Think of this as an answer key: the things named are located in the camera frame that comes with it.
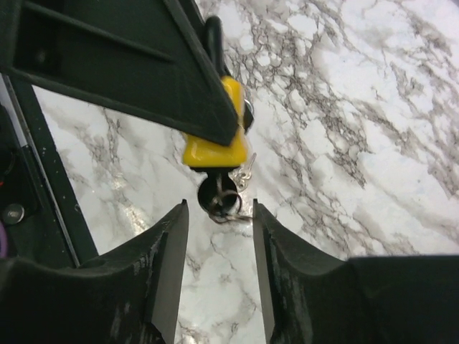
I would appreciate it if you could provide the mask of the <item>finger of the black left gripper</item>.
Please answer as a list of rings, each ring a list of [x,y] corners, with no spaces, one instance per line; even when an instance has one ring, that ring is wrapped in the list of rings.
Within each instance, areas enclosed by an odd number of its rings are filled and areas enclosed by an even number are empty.
[[[222,25],[194,1],[3,1],[1,71],[228,145]]]

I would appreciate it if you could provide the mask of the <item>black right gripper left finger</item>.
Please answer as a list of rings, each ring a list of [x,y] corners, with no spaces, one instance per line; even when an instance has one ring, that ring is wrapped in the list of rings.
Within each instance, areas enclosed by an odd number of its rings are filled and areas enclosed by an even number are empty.
[[[179,312],[189,208],[82,266],[1,261],[3,343],[172,343]]]

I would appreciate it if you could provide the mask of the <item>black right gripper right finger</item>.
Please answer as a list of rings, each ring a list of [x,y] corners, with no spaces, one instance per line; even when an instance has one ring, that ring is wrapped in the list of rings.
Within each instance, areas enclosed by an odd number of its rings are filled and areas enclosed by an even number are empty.
[[[267,343],[456,343],[456,256],[342,261],[285,228],[263,204],[253,239]]]

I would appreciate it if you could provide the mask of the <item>black capped keys of yellow padlock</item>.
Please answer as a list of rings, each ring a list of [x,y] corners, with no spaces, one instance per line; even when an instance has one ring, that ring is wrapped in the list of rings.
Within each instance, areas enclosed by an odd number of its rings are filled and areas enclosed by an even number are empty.
[[[253,153],[248,161],[235,168],[195,168],[197,173],[206,175],[199,184],[197,200],[213,222],[226,224],[252,220],[252,215],[243,213],[242,192],[252,178],[256,158],[257,154]]]

